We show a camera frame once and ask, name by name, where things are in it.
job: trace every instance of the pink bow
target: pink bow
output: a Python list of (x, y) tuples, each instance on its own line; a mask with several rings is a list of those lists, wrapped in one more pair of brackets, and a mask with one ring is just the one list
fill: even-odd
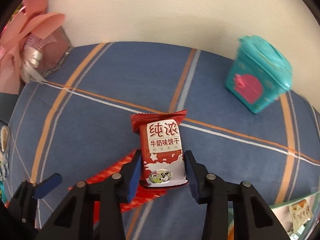
[(18, 94), (20, 87), (20, 53), (32, 33), (45, 39), (59, 28), (65, 15), (47, 13), (48, 0), (23, 0), (24, 7), (13, 18), (0, 37), (0, 92)]

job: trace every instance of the teal toy house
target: teal toy house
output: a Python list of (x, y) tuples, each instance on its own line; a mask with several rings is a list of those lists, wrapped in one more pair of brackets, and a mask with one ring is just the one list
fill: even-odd
[(258, 113), (292, 85), (292, 67), (270, 43), (259, 36), (239, 39), (237, 59), (225, 86), (253, 113)]

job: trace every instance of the white wall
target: white wall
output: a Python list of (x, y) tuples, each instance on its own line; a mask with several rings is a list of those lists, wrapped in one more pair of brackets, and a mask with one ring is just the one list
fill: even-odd
[(49, 0), (74, 46), (152, 41), (235, 58), (256, 34), (290, 61), (293, 90), (320, 110), (320, 27), (302, 0)]

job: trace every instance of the teal lid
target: teal lid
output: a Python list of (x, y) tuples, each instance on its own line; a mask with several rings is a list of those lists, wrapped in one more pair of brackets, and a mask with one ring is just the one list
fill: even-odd
[(260, 36), (240, 38), (241, 51), (263, 68), (280, 86), (292, 85), (292, 67), (289, 61), (269, 42)]

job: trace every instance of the screw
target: screw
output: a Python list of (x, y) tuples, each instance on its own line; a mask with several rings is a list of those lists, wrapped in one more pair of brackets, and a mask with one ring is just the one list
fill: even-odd
[(84, 187), (85, 186), (85, 181), (81, 180), (77, 182), (77, 187)]
[(245, 187), (250, 187), (251, 186), (251, 182), (248, 181), (248, 180), (244, 180), (244, 181), (242, 181), (242, 185), (245, 186)]
[(121, 179), (121, 174), (120, 173), (114, 173), (112, 174), (113, 179)]
[(214, 179), (216, 179), (216, 175), (214, 175), (213, 173), (208, 173), (207, 174), (207, 179), (214, 180)]

